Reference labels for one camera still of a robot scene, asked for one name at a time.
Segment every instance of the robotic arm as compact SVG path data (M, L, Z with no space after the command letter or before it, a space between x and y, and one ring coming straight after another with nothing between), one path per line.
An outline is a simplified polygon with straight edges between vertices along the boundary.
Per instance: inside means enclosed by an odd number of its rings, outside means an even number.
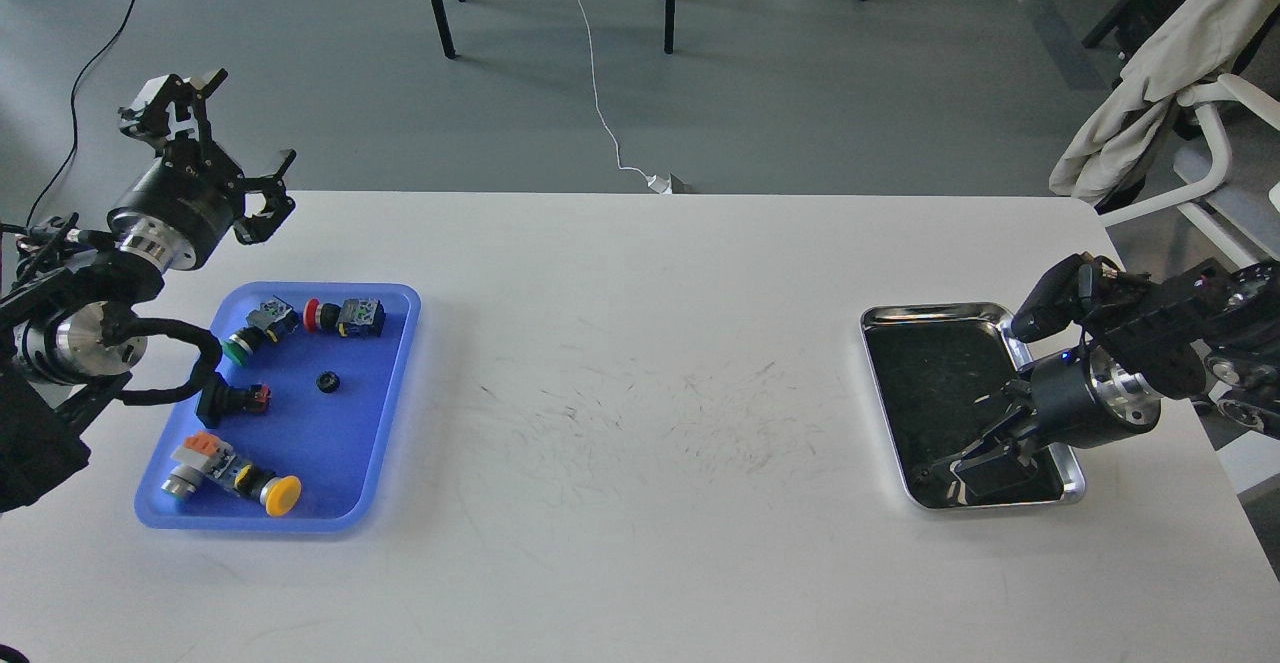
M1073 323L1080 343L1019 371L997 394L1005 413L959 453L913 471L916 484L960 481L952 490L969 499L1019 485L1052 443L1094 448L1152 430L1160 398L1203 394L1206 369L1231 387L1219 403L1228 417L1280 438L1276 262L1229 273L1208 259L1156 284L1075 253L1041 278L1012 335L1032 343ZM1203 362L1197 340L1208 347Z
M17 280L0 300L0 512L31 506L87 466L79 440L111 401L168 404L198 393L221 358L218 340L183 321L138 317L132 307L155 300L169 268L196 270L229 229L242 244L261 243L293 211L284 172L244 177L214 142L205 102L227 79L161 76L120 108L120 131L155 148L155 163L108 215L109 230L78 229L78 216L18 234ZM265 205L247 216L246 195ZM165 335L200 349L184 384L125 390L146 339ZM32 381L82 385L50 407Z

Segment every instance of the black nut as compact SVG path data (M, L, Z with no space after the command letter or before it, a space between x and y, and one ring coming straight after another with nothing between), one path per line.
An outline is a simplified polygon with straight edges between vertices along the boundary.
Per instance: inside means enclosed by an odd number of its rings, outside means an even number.
M338 390L339 385L342 385L342 379L338 378L338 372L325 371L316 376L316 388L320 389L320 393L333 393Z

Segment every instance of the cable on floor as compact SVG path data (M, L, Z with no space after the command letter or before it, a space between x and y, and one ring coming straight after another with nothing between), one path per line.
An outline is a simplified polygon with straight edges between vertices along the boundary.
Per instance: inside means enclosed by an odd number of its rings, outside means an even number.
M640 168L622 165L622 145L618 143L618 136L613 134L613 129L611 129L609 122L604 120L604 111L600 110L600 90L599 86L595 83L595 42L591 38L591 22L586 17L586 8L582 6L582 0L577 0L577 10L582 13L582 24L586 26L586 51L591 60L591 97L595 101L595 115L600 116L600 125L604 125L604 132L608 133L609 138L613 140L613 155L618 163L618 170L636 172L641 177L645 177L645 180L648 180L648 183L652 186L655 177L650 177L645 172L641 172Z
M93 56L87 63L84 63L84 67L82 67L82 69L76 76L76 83L72 84L72 97L70 97L72 148L70 151L67 152L67 157L64 157L63 165L58 166L58 170L55 170L54 175L50 177L49 183L45 184L45 188L41 189L40 195L37 195L36 201L32 202L29 211L27 211L27 227L31 227L31 220L32 218L36 216L36 209L40 207L40 202L42 201L42 198L45 198L45 195L49 193L49 191L56 183L59 177L63 175L64 170L67 170L67 168L70 165L73 157L76 157L76 152L79 151L79 119L76 115L76 95L79 92L81 81L84 78L86 72L93 65L93 63L96 63L102 56L102 54L108 52L111 45L115 45L116 40L120 38L120 35L124 33L124 26L129 24L129 17L133 15L133 4L137 1L138 0L129 0L129 6L127 8L127 10L124 10L124 20L120 20L119 28L115 28L115 33L111 35L111 38L105 45L102 45L99 52L93 52Z

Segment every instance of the black cable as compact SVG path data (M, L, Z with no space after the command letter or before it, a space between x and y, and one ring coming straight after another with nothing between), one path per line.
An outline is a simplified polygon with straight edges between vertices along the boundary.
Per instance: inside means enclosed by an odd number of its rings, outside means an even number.
M184 321L170 320L169 317L137 317L136 321L124 326L116 337L127 340L134 337L164 335L182 343L189 343L200 349L200 358L191 367L191 376L178 388L152 389L152 390L120 390L115 394L116 401L124 404L169 404L186 401L200 393L209 376L214 375L214 369L223 358L223 347L214 338L211 332L201 326Z
M129 17L133 15L133 4L137 1L138 0L129 0L128 10L124 12L124 20L120 20L120 28L115 29L115 33L111 35L111 38L106 42L106 45L102 45L99 52L93 52L93 56L87 63L84 63L84 67L82 67L79 74L76 76L76 83L72 84L72 148L70 151L67 152L67 157L64 157L63 165L58 166L58 172L54 172L54 177L50 177L49 183L45 184L45 188L41 189L40 195L37 195L36 201L32 202L31 211L27 212L27 227L31 227L31 218L35 218L36 209L40 207L40 202L42 201L42 198L45 198L45 195L49 193L49 191L52 188L54 183L56 183L58 178L63 175L63 172L67 170L67 166L70 165L73 157L76 157L76 152L79 148L79 119L76 115L76 93L79 90L81 79L84 78L84 72L87 72L93 65L93 63L96 63L102 56L102 54L108 52L111 45L115 45L116 40L120 38L120 35L124 33L124 26L128 26Z
M14 285L31 283L33 276L40 275L41 266L45 265L50 256L56 256L63 244L67 243L67 234L70 233L78 220L79 214L73 212L65 221L63 221L63 225L58 227L58 233L55 233L45 244L41 244L40 250L36 250L36 253L32 253L31 257L18 262L18 269L15 271L17 280L14 280Z

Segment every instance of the beige cloth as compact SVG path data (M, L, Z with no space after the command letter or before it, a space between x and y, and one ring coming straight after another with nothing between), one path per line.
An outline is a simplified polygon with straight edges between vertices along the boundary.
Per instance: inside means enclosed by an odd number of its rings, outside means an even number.
M1179 90L1228 65L1280 0L1187 0L1120 70L1123 79L1053 166L1048 188L1097 204L1135 172ZM1130 113L1135 120L1125 125Z

